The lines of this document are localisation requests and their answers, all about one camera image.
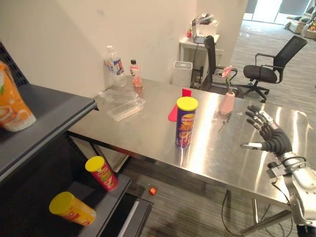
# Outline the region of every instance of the robotic hand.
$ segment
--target robotic hand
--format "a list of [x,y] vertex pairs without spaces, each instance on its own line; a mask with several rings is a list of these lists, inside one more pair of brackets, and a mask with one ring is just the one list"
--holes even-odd
[[241,147],[273,152],[281,164],[271,162],[267,173],[270,178],[284,177],[290,193],[290,205],[298,236],[316,236],[316,172],[304,157],[292,152],[292,145],[279,125],[265,111],[248,106],[247,119],[263,137],[262,143],[243,143]]

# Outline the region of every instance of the pink flower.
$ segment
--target pink flower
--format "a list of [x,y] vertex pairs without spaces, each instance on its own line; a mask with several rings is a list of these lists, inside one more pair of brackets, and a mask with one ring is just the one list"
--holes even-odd
[[229,75],[230,75],[232,69],[233,69],[232,66],[229,66],[229,67],[224,68],[224,71],[223,71],[223,73],[222,73],[222,78],[229,77]]

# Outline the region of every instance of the orange snack bag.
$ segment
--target orange snack bag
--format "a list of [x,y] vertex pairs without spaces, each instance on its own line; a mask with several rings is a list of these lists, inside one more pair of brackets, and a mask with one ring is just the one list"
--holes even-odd
[[36,121],[22,100],[8,66],[0,61],[0,126],[17,132]]

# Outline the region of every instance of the chip can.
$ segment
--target chip can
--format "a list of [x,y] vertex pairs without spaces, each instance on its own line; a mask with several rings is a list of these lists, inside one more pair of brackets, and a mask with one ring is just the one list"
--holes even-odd
[[105,188],[112,191],[118,185],[118,180],[109,164],[101,156],[91,157],[85,163],[85,169]]
[[177,106],[178,115],[175,143],[178,147],[185,148],[190,144],[198,101],[195,98],[185,96],[177,100]]
[[69,192],[56,195],[49,204],[49,211],[82,226],[90,225],[96,217],[94,209]]

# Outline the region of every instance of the pink vase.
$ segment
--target pink vase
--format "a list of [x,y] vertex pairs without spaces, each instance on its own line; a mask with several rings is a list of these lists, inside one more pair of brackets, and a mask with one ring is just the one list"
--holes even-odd
[[221,104],[218,106],[220,113],[223,115],[227,115],[231,111],[233,111],[234,102],[235,102],[235,94],[233,92],[231,94],[227,92]]

